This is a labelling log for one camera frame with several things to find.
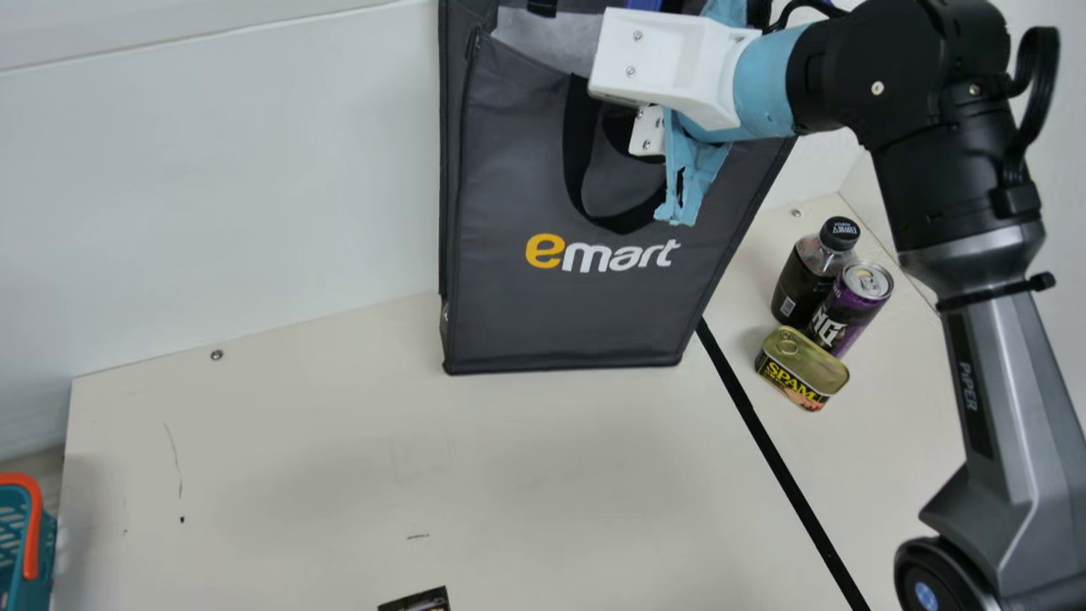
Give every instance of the orange basket handle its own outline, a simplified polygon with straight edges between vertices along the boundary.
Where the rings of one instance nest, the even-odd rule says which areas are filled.
[[[41,488],[38,482],[23,473],[0,473],[0,486],[18,486],[30,495],[30,515],[23,539],[23,578],[38,578],[38,537],[41,536]]]

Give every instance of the can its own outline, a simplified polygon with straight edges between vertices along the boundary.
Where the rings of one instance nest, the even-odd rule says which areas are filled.
[[[848,382],[848,368],[804,334],[782,327],[761,343],[755,371],[800,408],[817,412]]]
[[[894,292],[894,276],[871,260],[856,260],[842,269],[815,317],[807,338],[842,358],[856,344]]]

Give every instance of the gray tote bag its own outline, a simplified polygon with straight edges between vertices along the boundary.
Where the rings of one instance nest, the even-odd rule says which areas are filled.
[[[586,92],[606,2],[548,1],[440,3],[450,374],[678,364],[794,143],[732,144],[694,227],[654,220],[662,160]]]

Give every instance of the black bottle cap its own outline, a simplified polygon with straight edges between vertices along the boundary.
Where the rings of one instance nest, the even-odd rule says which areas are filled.
[[[818,239],[830,250],[837,252],[851,250],[856,245],[856,240],[860,239],[860,226],[851,218],[834,216],[822,225]]]

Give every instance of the blue circular cap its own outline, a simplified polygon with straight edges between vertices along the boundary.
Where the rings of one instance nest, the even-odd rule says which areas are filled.
[[[917,582],[917,600],[924,606],[926,611],[939,611],[939,599],[935,598],[935,591],[924,582]]]

